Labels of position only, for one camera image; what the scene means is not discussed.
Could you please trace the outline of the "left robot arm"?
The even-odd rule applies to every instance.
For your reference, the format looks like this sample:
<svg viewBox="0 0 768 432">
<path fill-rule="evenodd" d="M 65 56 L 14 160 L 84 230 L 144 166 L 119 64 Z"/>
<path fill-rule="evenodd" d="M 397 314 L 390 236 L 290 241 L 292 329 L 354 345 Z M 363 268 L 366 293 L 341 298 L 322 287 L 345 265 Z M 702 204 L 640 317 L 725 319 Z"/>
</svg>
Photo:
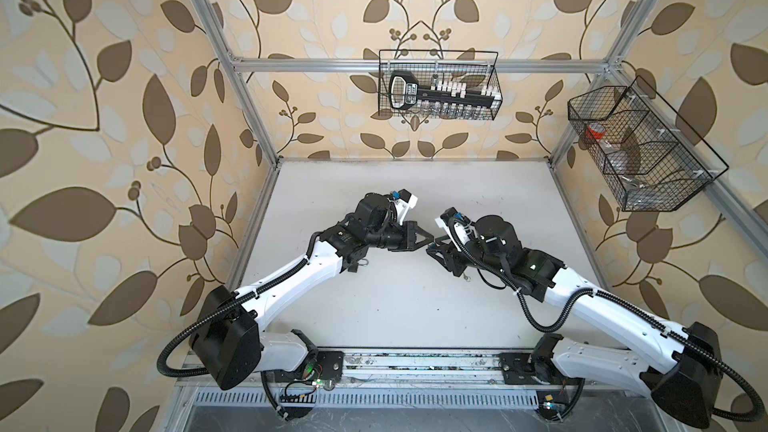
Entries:
<svg viewBox="0 0 768 432">
<path fill-rule="evenodd" d="M 368 193 L 333 226 L 311 235 L 306 252 L 256 282 L 234 291 L 212 290 L 198 320 L 162 349 L 157 371 L 170 378 L 211 376 L 229 390 L 255 372 L 305 370 L 316 346 L 299 330 L 269 331 L 290 305 L 323 282 L 355 272 L 370 249 L 412 252 L 432 235 L 408 219 L 418 199 L 405 189 Z"/>
</svg>

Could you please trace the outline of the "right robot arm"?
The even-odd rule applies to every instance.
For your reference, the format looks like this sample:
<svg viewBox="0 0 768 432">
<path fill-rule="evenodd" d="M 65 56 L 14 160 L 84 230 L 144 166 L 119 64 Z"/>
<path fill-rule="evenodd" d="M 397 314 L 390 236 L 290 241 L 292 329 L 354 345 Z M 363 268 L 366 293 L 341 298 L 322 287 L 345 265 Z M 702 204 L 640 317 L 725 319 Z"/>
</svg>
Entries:
<svg viewBox="0 0 768 432">
<path fill-rule="evenodd" d="M 618 297 L 563 261 L 526 248 L 498 215 L 471 220 L 454 208 L 435 220 L 444 236 L 429 254 L 446 270 L 472 267 L 517 297 L 542 337 L 531 355 L 542 379 L 602 382 L 649 397 L 668 416 L 706 429 L 712 418 L 756 423 L 766 406 L 721 355 L 717 333 L 683 326 Z"/>
</svg>

